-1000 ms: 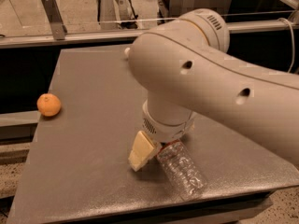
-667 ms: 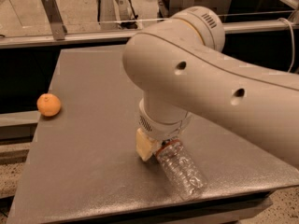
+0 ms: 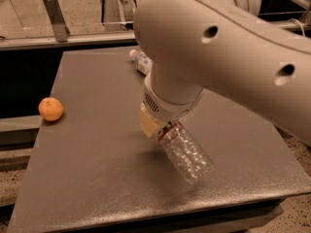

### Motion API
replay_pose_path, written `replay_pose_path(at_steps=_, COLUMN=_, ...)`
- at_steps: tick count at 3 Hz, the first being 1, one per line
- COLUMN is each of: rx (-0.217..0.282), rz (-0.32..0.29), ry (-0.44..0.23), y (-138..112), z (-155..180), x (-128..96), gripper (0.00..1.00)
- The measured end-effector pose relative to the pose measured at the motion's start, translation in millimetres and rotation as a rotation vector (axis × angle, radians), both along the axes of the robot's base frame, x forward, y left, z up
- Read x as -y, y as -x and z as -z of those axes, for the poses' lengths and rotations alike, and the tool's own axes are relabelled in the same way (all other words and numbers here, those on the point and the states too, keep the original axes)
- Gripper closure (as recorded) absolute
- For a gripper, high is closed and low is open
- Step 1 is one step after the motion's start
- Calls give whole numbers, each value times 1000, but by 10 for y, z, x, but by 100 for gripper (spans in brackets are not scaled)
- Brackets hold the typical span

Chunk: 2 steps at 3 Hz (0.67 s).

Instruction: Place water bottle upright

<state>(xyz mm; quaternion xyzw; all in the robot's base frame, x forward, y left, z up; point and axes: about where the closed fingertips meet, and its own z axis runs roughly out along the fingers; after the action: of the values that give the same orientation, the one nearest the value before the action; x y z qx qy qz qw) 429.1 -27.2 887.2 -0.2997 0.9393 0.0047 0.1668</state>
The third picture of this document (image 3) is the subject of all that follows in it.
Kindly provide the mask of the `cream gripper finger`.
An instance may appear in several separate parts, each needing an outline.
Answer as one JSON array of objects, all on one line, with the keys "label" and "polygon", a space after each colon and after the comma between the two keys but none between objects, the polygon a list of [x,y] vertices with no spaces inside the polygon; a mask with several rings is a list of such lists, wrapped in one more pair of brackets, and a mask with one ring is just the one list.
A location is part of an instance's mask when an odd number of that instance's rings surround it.
[{"label": "cream gripper finger", "polygon": [[144,103],[140,105],[140,126],[148,139],[155,139],[166,126],[166,122],[152,116]]}]

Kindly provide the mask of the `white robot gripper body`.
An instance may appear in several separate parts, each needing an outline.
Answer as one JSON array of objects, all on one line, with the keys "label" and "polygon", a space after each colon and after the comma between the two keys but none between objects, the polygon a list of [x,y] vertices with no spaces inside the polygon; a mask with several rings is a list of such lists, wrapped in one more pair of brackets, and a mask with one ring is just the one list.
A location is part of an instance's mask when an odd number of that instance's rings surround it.
[{"label": "white robot gripper body", "polygon": [[184,117],[198,104],[204,88],[177,76],[150,73],[144,79],[143,103],[150,114],[162,121]]}]

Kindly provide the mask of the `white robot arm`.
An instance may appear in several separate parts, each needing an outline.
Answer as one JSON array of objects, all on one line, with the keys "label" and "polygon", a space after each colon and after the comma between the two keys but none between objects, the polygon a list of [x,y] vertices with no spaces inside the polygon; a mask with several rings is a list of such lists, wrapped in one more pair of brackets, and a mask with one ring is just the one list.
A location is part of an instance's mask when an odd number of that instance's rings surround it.
[{"label": "white robot arm", "polygon": [[310,41],[257,13],[235,0],[142,0],[134,34],[153,62],[150,114],[183,117],[208,89],[311,145]]}]

